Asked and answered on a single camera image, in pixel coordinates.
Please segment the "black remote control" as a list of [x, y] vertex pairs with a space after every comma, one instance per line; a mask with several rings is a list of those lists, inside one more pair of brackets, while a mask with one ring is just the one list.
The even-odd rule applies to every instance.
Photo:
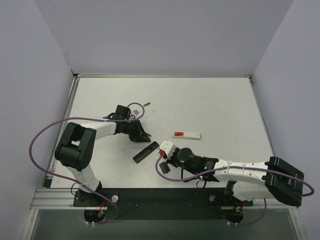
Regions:
[[155, 151], [160, 145], [154, 141], [151, 144], [149, 144], [147, 147], [145, 147], [143, 150], [141, 150], [139, 153], [137, 153], [132, 159], [133, 161], [138, 164], [143, 159], [148, 157], [153, 151]]

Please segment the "white stick with orange tip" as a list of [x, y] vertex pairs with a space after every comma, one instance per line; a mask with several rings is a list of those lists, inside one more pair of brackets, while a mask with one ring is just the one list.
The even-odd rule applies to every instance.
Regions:
[[186, 139], [186, 140], [201, 140], [201, 133], [186, 132], [186, 131], [174, 131], [171, 135], [173, 139]]

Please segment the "black battery cover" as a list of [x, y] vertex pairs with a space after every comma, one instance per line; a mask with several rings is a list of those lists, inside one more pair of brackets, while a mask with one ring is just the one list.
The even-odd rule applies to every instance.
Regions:
[[160, 163], [159, 167], [164, 175], [171, 171], [169, 165], [166, 162]]

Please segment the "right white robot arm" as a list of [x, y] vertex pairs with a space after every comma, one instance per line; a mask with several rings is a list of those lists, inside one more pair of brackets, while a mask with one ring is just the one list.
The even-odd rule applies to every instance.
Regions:
[[299, 207], [303, 198], [304, 173], [279, 157], [263, 162], [234, 162], [195, 155], [190, 148], [162, 149], [160, 154], [176, 168], [205, 182], [230, 182], [233, 197], [240, 201], [275, 198]]

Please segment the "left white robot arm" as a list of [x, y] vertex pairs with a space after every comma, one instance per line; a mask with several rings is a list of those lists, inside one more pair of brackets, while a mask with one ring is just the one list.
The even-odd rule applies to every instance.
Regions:
[[90, 166], [95, 141], [116, 134], [128, 135], [129, 140], [134, 143], [151, 141], [141, 122], [136, 119], [137, 115], [131, 113], [128, 106], [118, 105], [115, 112], [102, 118], [103, 121], [86, 124], [69, 122], [58, 142], [55, 159], [80, 182], [79, 194], [92, 206], [100, 204], [103, 199], [102, 184]]

